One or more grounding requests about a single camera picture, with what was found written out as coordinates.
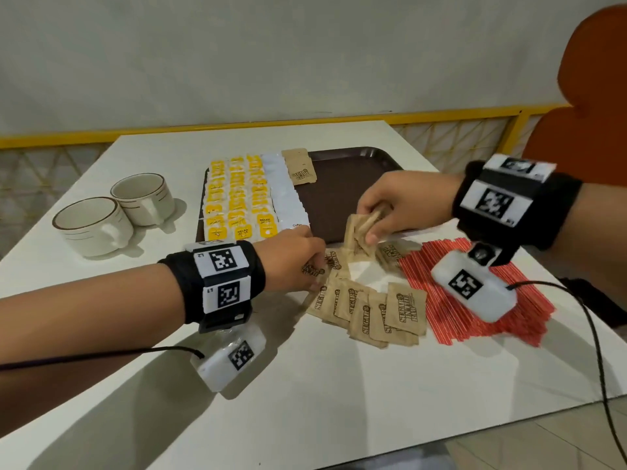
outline orange chair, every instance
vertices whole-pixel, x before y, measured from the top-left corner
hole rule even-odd
[[[557,163],[589,183],[627,186],[627,5],[577,26],[557,83],[572,107],[540,119],[523,157]]]

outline cup handle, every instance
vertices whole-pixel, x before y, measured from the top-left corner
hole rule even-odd
[[[100,230],[112,239],[111,243],[118,249],[129,245],[128,240],[122,239],[121,231],[117,227],[111,224],[103,224],[100,226]]]
[[[141,201],[142,206],[144,206],[146,208],[146,211],[148,211],[148,214],[151,215],[152,219],[154,220],[155,224],[162,224],[164,219],[161,216],[161,213],[159,213],[159,211],[157,211],[157,208],[155,207],[155,202],[152,198],[146,198],[146,199],[142,199]]]

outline white plastic device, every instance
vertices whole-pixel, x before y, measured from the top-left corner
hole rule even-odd
[[[219,349],[208,355],[200,347],[200,351],[207,357],[200,360],[192,356],[191,363],[209,389],[220,392],[255,361],[266,347],[266,337],[250,321],[229,330],[220,330],[216,332],[216,336],[219,339]],[[215,349],[214,340],[208,340],[205,344],[207,348],[213,345],[211,349]]]
[[[438,284],[483,321],[493,323],[516,306],[516,291],[462,251],[451,251],[431,269]]]

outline wristband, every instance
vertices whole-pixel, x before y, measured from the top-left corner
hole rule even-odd
[[[186,249],[159,261],[168,266],[181,289],[185,323],[199,323],[201,333],[245,323],[250,300],[266,282],[254,246],[247,241],[208,241]]]
[[[453,216],[472,241],[501,249],[491,265],[506,264],[520,245],[552,246],[583,184],[554,168],[499,153],[466,166]]]

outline brown cup rim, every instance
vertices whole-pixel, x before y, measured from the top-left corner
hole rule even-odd
[[[158,177],[161,177],[161,184],[157,187],[157,189],[154,189],[153,191],[151,191],[150,193],[146,193],[144,196],[138,196],[137,198],[121,198],[119,196],[116,196],[114,194],[114,188],[121,183],[124,180],[128,180],[129,178],[132,177],[137,177],[139,175],[157,175]],[[109,194],[111,196],[113,196],[116,200],[118,200],[119,202],[132,202],[132,201],[137,201],[139,199],[143,199],[147,196],[150,196],[151,194],[155,193],[156,191],[159,191],[159,189],[161,188],[161,186],[163,186],[166,182],[166,179],[164,178],[163,175],[159,174],[159,173],[152,173],[152,172],[144,172],[144,173],[136,173],[135,175],[130,175],[128,177],[124,177],[121,180],[118,180],[115,182],[115,184],[113,186],[111,186],[111,189],[109,190]]]
[[[57,219],[57,217],[59,216],[59,214],[60,214],[60,213],[62,213],[63,211],[65,211],[68,207],[70,207],[70,206],[74,206],[75,204],[78,204],[78,203],[82,203],[83,201],[87,201],[87,200],[90,200],[90,199],[98,199],[98,198],[108,199],[108,200],[110,200],[110,201],[113,201],[113,203],[115,204],[115,206],[114,206],[114,210],[113,210],[112,212],[110,212],[109,214],[107,214],[105,217],[103,217],[103,218],[99,219],[98,221],[96,221],[96,222],[92,222],[91,224],[86,224],[85,226],[79,226],[79,227],[61,227],[61,226],[59,226],[59,225],[56,223],[56,219]],[[81,199],[81,200],[79,200],[79,201],[75,201],[75,202],[74,202],[74,203],[72,203],[72,204],[68,204],[66,207],[64,207],[64,208],[63,208],[63,209],[61,209],[58,213],[56,213],[56,214],[55,214],[55,216],[52,218],[52,227],[53,227],[53,228],[55,228],[55,229],[58,229],[58,230],[76,230],[76,229],[83,229],[84,227],[90,227],[90,226],[93,226],[94,224],[98,224],[98,222],[100,222],[100,221],[104,221],[106,218],[110,217],[110,216],[111,216],[113,213],[115,213],[115,211],[118,209],[118,206],[119,206],[118,202],[117,202],[115,199],[110,198],[110,197],[108,197],[108,196],[93,196],[93,197],[91,197],[91,198]]]

